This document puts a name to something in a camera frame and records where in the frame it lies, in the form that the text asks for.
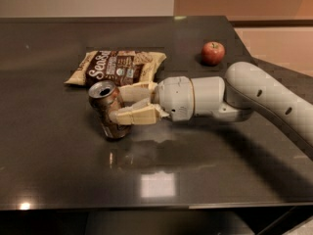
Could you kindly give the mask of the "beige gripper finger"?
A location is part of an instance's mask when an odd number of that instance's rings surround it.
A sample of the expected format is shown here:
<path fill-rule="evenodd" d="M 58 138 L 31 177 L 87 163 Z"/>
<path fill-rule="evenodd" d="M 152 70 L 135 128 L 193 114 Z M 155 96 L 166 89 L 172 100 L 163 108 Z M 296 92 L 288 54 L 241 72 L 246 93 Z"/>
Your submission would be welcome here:
<path fill-rule="evenodd" d="M 159 104 L 151 103 L 142 107 L 125 107 L 109 113 L 110 120 L 119 125 L 156 124 L 159 120 L 168 116 L 169 113 L 164 111 Z"/>
<path fill-rule="evenodd" d="M 139 102 L 143 99 L 151 99 L 155 94 L 156 87 L 157 84 L 155 82 L 144 81 L 120 86 L 119 92 L 124 102 Z"/>

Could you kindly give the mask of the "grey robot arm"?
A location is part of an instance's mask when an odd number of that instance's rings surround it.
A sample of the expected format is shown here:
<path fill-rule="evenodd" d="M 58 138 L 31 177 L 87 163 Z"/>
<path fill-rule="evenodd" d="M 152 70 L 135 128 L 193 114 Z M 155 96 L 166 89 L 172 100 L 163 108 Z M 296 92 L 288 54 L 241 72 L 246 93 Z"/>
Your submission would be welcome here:
<path fill-rule="evenodd" d="M 121 125 L 155 124 L 161 118 L 185 121 L 212 117 L 243 121 L 257 112 L 276 125 L 307 157 L 313 154 L 313 105 L 261 68 L 237 62 L 225 75 L 169 77 L 160 83 L 120 88 L 128 107 L 109 113 Z"/>

